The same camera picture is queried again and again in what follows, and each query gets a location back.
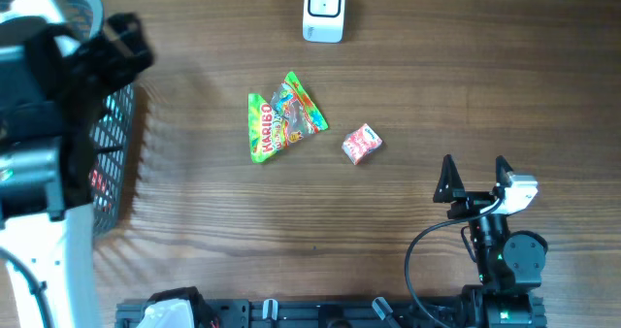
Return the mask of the green Haribo candy bag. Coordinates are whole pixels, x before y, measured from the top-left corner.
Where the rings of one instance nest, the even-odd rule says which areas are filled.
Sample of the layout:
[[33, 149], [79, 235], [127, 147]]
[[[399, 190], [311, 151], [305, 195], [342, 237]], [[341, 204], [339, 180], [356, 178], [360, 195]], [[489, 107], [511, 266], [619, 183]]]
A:
[[270, 101], [258, 93], [248, 94], [249, 150], [255, 164], [328, 128], [294, 72], [285, 76]]

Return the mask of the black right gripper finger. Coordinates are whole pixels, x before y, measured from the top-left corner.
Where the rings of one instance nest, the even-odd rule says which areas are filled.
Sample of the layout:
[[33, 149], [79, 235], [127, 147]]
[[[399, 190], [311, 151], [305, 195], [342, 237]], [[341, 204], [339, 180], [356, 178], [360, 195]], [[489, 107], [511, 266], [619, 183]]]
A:
[[465, 187], [459, 176], [451, 154], [447, 154], [441, 165], [441, 175], [433, 196], [434, 203], [452, 203], [465, 198]]
[[512, 185], [511, 177], [513, 176], [513, 169], [502, 155], [496, 157], [495, 164], [496, 186], [498, 188], [510, 187]]

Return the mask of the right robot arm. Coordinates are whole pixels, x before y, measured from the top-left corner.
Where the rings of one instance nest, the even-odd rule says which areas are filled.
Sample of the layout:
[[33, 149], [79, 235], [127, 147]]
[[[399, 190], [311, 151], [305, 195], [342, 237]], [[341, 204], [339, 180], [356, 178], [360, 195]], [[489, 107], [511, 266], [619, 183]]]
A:
[[547, 241], [532, 231], [511, 232], [508, 218], [526, 210], [538, 194], [531, 175], [513, 171], [496, 158], [496, 185], [491, 191], [467, 191], [451, 155], [443, 158], [435, 203], [448, 203], [447, 218], [465, 221], [462, 240], [479, 274], [478, 285], [466, 285], [450, 307], [437, 310], [453, 327], [543, 327], [540, 299]]

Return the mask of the small red tissue pack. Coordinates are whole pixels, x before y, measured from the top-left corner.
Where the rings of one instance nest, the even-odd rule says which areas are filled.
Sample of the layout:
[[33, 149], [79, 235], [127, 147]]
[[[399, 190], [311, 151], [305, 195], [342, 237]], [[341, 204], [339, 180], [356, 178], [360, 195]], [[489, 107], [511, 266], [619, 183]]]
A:
[[348, 134], [342, 144], [343, 152], [354, 165], [360, 163], [367, 155], [380, 148], [382, 139], [367, 124]]

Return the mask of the red stick packet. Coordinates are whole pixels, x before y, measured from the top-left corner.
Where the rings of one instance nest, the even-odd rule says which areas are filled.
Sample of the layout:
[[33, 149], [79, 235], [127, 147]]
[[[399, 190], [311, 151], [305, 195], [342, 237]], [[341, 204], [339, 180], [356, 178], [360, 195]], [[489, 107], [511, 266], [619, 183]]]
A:
[[93, 202], [96, 207], [109, 213], [113, 207], [113, 194], [108, 180], [97, 170], [90, 175], [90, 183], [93, 191]]

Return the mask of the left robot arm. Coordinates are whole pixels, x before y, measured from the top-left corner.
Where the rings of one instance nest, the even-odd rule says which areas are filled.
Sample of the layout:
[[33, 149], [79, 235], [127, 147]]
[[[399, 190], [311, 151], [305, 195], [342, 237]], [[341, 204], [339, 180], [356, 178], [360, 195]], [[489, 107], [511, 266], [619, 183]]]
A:
[[23, 327], [102, 323], [93, 244], [153, 60], [138, 17], [101, 0], [1, 0], [1, 258]]

